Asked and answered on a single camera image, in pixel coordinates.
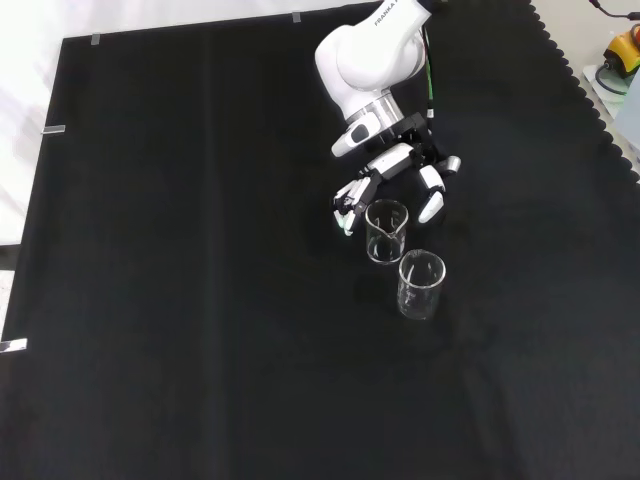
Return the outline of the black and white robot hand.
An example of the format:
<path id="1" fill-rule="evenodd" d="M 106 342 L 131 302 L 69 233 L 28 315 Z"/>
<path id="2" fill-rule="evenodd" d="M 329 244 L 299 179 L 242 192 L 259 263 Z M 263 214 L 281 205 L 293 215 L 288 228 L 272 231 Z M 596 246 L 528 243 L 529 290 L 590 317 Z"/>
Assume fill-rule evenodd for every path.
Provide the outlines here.
<path id="1" fill-rule="evenodd" d="M 428 118 L 415 113 L 383 129 L 377 117 L 369 113 L 348 128 L 332 152 L 339 157 L 361 146 L 369 151 L 378 146 L 385 149 L 375 153 L 374 158 L 358 171 L 353 180 L 339 189 L 332 200 L 336 224 L 346 236 L 353 234 L 378 188 L 410 169 L 418 173 L 427 193 L 417 222 L 427 225 L 443 211 L 444 179 L 457 174 L 462 161 L 438 147 Z"/>

